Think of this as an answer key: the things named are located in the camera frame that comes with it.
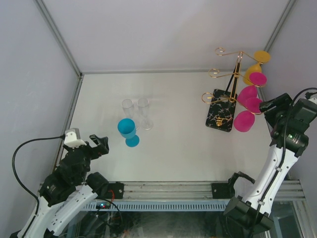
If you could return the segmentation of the cyan wine glass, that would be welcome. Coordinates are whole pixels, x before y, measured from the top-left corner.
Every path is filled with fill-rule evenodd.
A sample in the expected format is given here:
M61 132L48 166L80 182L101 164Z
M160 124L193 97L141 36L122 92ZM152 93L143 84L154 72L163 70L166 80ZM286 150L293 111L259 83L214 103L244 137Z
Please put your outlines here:
M122 119L118 123L117 129L121 136L125 138L125 143L128 147L136 147L139 144L140 139L136 134L136 126L132 119Z

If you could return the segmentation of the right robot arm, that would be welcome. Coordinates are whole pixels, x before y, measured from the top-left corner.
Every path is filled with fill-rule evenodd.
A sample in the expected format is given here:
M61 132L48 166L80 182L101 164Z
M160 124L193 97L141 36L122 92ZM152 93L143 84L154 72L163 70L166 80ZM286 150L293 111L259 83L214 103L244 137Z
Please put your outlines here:
M307 92L291 99L287 93L260 103L260 112L273 128L267 160L257 179L237 172L228 180L231 196L224 216L249 233L249 237L273 226L269 217L275 196L288 171L309 144L305 131L317 117L317 99Z

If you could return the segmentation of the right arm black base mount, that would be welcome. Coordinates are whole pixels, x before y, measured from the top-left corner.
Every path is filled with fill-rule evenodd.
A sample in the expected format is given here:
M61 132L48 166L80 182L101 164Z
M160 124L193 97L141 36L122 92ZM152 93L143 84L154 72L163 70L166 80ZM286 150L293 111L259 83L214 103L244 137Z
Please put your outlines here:
M235 195L233 186L228 182L215 182L211 184L213 199L230 199Z

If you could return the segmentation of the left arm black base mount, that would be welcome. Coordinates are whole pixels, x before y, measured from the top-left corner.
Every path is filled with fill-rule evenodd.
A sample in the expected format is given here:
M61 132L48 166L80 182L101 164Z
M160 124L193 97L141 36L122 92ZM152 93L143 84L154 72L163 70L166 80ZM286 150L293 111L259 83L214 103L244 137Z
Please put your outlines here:
M121 182L111 182L108 184L107 191L101 194L101 198L108 200L123 199L124 195L124 183Z

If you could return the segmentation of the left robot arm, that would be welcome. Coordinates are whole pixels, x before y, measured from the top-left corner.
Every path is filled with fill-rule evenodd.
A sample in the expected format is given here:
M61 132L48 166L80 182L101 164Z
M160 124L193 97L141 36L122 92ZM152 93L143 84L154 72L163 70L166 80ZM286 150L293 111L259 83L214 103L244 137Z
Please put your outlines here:
M32 194L36 207L25 226L11 234L12 238L57 238L85 205L108 194L108 180L99 172L90 173L91 161L109 153L108 138L90 135L95 147L75 132L60 138L67 153L44 180L39 195Z

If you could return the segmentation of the clear champagne flute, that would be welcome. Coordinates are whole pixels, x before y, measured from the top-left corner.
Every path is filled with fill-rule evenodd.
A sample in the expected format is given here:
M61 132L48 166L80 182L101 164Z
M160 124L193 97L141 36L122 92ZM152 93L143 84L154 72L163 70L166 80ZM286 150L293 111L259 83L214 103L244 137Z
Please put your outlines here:
M131 99L125 99L121 103L124 114L127 118L134 121L136 130L140 128L140 123L137 118L137 114L135 113L134 103Z
M137 106L138 106L140 115L143 117L141 121L141 127L144 130L152 129L154 126L154 123L149 118L149 109L150 109L149 100L146 98L140 98L137 102Z

